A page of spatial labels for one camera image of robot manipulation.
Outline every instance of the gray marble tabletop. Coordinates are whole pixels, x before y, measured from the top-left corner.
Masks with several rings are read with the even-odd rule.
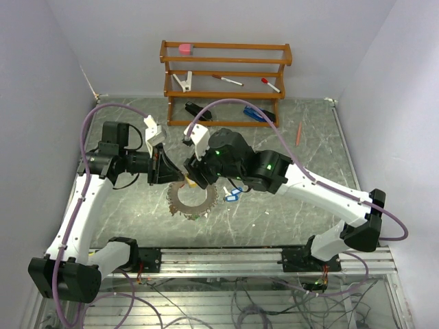
[[[181,99],[175,106],[174,118],[191,119],[184,110],[186,101],[201,106],[209,100]],[[166,126],[167,99],[105,99],[102,103],[119,102],[130,104],[152,115],[167,130],[165,152],[181,169],[183,162],[191,155],[191,148],[183,145],[184,127]],[[263,101],[253,104],[269,109]],[[223,105],[213,110],[214,119],[252,120],[242,114],[243,106]],[[280,102],[281,126],[279,130],[291,150],[311,171],[337,183],[353,188],[355,186],[346,150],[331,109],[324,100],[292,100]],[[91,126],[88,149],[100,140],[104,121],[123,121],[145,129],[142,118],[122,108],[100,110]],[[299,146],[296,134],[302,121]],[[220,129],[209,128],[211,133]],[[271,128],[236,127],[255,150],[273,149],[286,154]],[[129,147],[136,147],[139,137],[130,134]],[[132,176],[119,176],[117,186],[130,182]],[[337,223],[331,213],[288,196],[254,192],[241,195],[238,202],[223,202],[223,186],[229,191],[232,186],[227,180],[218,180],[216,187],[218,203],[207,215],[196,221],[182,215],[172,216],[167,202],[168,185],[149,186],[146,174],[130,188],[112,191],[106,200],[91,247],[103,247],[113,236],[134,238],[141,247],[219,247],[252,245],[286,245],[306,243],[312,234],[319,234]],[[179,192],[181,200],[196,205],[204,200],[205,192],[200,188],[184,187]]]

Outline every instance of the orange stick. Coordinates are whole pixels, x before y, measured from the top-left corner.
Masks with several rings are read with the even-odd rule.
[[[301,132],[302,132],[302,121],[299,123],[299,129],[297,130],[296,146],[299,146]]]

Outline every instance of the gray ring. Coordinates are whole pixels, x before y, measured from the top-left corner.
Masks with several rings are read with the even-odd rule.
[[[174,182],[169,185],[167,190],[167,199],[169,202],[169,211],[172,216],[177,212],[182,213],[188,219],[197,219],[210,211],[217,203],[217,189],[214,185],[208,185],[206,187],[206,199],[202,204],[198,206],[187,206],[183,204],[178,198],[178,190],[185,184],[185,182]]]

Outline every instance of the gray wall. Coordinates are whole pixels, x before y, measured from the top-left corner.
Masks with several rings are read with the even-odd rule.
[[[408,226],[391,244],[417,328],[437,328],[439,6],[398,0],[343,92],[339,114],[361,182]],[[399,236],[391,219],[383,236]]]
[[[18,328],[30,258],[59,228],[93,96],[44,0],[0,4],[0,327]]]
[[[287,96],[305,98],[340,96],[394,2],[49,0],[97,93],[163,95],[165,39],[289,43]]]

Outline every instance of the wooden rack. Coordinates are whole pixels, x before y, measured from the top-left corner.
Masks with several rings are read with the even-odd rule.
[[[181,44],[191,43],[193,48],[207,49],[248,49],[248,50],[272,50],[282,51],[283,56],[280,59],[268,58],[228,58],[228,57],[195,57],[195,56],[168,56],[167,48],[178,48]],[[279,99],[285,98],[285,87],[283,84],[283,70],[285,65],[290,66],[293,61],[289,44],[285,45],[251,45],[239,43],[209,43],[209,42],[167,42],[162,41],[160,49],[160,61],[165,63],[165,86],[163,93],[168,97],[167,124],[168,125],[188,125],[190,121],[179,121],[172,119],[175,97],[195,97],[195,98],[240,98],[240,99],[267,99],[272,101],[272,111],[276,115],[276,127],[279,126],[278,102]],[[257,77],[257,78],[276,78],[274,85],[281,90],[280,93],[266,92],[233,92],[233,91],[202,91],[192,90],[182,92],[173,90],[171,77],[172,74],[184,75],[187,71],[178,71],[171,69],[171,62],[211,62],[211,63],[245,63],[245,64],[278,64],[277,72],[245,72],[245,71],[192,71],[193,76],[212,74],[224,77]],[[208,126],[235,126],[235,127],[268,127],[266,122],[247,122],[247,121],[201,121],[203,125]]]

